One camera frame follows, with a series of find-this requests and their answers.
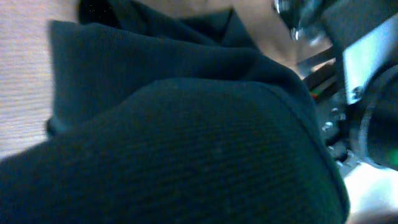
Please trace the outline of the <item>black t-shirt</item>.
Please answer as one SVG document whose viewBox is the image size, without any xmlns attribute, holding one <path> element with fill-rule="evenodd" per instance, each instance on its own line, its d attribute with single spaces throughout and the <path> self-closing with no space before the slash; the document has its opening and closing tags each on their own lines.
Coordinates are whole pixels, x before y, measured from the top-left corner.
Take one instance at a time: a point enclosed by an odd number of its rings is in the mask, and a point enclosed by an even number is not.
<svg viewBox="0 0 398 224">
<path fill-rule="evenodd" d="M 50 139 L 1 162 L 2 223 L 344 223 L 315 105 L 234 11 L 90 2 L 49 24 Z"/>
</svg>

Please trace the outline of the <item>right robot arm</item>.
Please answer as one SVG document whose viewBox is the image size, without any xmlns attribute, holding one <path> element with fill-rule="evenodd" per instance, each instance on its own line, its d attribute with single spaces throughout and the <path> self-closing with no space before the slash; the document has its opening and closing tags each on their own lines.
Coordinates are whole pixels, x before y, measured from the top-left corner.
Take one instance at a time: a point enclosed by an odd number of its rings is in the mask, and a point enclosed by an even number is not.
<svg viewBox="0 0 398 224">
<path fill-rule="evenodd" d="M 293 40 L 330 48 L 297 66 L 342 177 L 397 169 L 397 1 L 273 0 Z"/>
</svg>

